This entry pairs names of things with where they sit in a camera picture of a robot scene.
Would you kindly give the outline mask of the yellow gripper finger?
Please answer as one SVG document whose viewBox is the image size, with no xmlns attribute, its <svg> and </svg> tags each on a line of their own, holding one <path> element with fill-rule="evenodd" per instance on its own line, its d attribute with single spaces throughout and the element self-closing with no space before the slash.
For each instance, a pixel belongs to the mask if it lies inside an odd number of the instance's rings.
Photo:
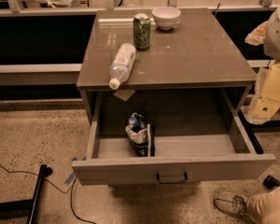
<svg viewBox="0 0 280 224">
<path fill-rule="evenodd" d="M 251 120 L 270 120 L 280 109 L 280 61 L 261 67 L 250 103 Z"/>
<path fill-rule="evenodd" d="M 257 28 L 255 28 L 251 33 L 249 33 L 245 38 L 246 44 L 252 46 L 262 45 L 264 43 L 267 23 L 268 23 L 267 21 L 263 22 Z"/>
</svg>

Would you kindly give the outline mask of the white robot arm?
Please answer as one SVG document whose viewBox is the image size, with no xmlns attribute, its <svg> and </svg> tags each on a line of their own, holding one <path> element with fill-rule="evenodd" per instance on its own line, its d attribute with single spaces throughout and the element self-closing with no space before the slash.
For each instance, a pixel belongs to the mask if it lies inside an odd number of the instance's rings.
<svg viewBox="0 0 280 224">
<path fill-rule="evenodd" d="M 260 125 L 271 120 L 280 109 L 280 5 L 267 21 L 246 36 L 245 42 L 262 45 L 264 53 L 274 60 L 269 68 L 260 68 L 255 95 L 247 108 L 247 120 Z"/>
</svg>

